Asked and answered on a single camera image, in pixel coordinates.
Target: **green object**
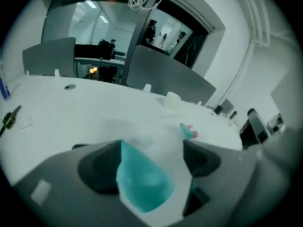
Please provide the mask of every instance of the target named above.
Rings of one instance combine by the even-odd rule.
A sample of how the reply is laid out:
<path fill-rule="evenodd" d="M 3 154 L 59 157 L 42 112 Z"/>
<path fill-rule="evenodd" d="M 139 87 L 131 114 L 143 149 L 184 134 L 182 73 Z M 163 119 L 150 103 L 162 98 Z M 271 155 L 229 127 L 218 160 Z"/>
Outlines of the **green object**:
<path fill-rule="evenodd" d="M 130 203 L 143 213 L 163 204 L 174 192 L 175 183 L 149 157 L 124 140 L 116 181 Z"/>

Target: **fluorescent light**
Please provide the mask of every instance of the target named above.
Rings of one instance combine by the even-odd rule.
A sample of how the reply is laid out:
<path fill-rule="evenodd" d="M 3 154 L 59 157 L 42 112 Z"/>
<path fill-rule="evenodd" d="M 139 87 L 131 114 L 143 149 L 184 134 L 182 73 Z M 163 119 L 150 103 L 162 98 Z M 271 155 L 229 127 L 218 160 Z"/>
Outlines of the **fluorescent light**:
<path fill-rule="evenodd" d="M 92 9 L 96 9 L 97 7 L 96 7 L 96 5 L 91 1 L 91 0 L 86 0 L 85 1 L 88 5 L 90 5 L 90 7 L 92 8 Z"/>
<path fill-rule="evenodd" d="M 102 18 L 102 20 L 104 21 L 104 23 L 108 24 L 108 21 L 106 20 L 106 18 L 103 15 L 101 15 L 100 18 Z"/>

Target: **ceiling light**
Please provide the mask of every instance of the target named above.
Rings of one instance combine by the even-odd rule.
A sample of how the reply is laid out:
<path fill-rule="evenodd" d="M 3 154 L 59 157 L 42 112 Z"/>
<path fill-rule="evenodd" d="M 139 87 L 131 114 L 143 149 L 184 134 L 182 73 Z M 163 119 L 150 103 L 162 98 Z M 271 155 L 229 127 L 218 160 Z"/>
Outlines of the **ceiling light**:
<path fill-rule="evenodd" d="M 92 9 L 96 9 L 97 7 L 96 7 L 96 5 L 94 4 L 94 2 L 92 2 L 91 0 L 86 0 L 85 1 L 88 5 L 90 5 L 90 7 L 92 8 Z"/>
<path fill-rule="evenodd" d="M 102 20 L 104 21 L 104 23 L 108 24 L 108 21 L 106 20 L 106 18 L 103 15 L 101 15 L 100 18 L 102 18 Z"/>

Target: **plastic bottle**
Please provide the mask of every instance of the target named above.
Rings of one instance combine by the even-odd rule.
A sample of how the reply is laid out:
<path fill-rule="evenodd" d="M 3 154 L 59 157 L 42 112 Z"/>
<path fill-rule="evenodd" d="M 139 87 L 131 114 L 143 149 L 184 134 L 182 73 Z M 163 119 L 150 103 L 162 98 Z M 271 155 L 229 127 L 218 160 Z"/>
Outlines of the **plastic bottle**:
<path fill-rule="evenodd" d="M 9 88 L 5 79 L 3 62 L 0 60 L 0 90 L 5 101 L 10 97 Z"/>

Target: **desk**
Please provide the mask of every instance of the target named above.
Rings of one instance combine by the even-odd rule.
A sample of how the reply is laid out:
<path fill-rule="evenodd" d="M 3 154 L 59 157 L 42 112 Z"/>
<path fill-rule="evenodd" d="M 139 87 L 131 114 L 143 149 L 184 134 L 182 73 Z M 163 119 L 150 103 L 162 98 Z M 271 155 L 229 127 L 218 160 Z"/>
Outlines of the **desk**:
<path fill-rule="evenodd" d="M 69 84 L 76 88 L 64 90 Z M 22 76 L 9 84 L 9 89 L 12 97 L 7 102 L 1 99 L 0 116 L 22 105 L 14 127 L 0 138 L 1 166 L 11 185 L 47 158 L 70 151 L 76 144 L 125 139 L 176 182 L 171 198 L 152 212 L 142 214 L 125 204 L 153 226 L 170 225 L 183 218 L 191 175 L 183 161 L 181 122 L 194 125 L 199 133 L 197 141 L 242 149 L 238 132 L 211 110 L 182 102 L 180 110 L 171 111 L 162 106 L 162 96 L 138 89 L 47 76 Z M 32 125 L 23 129 L 22 121 L 30 118 Z"/>
<path fill-rule="evenodd" d="M 90 64 L 97 67 L 110 67 L 114 66 L 117 67 L 117 78 L 116 83 L 119 83 L 119 77 L 121 75 L 122 67 L 124 66 L 124 61 L 110 59 L 110 60 L 100 60 L 95 58 L 79 58 L 76 57 L 74 59 L 74 63 L 76 63 L 76 76 L 78 77 L 78 65 L 79 64 Z"/>

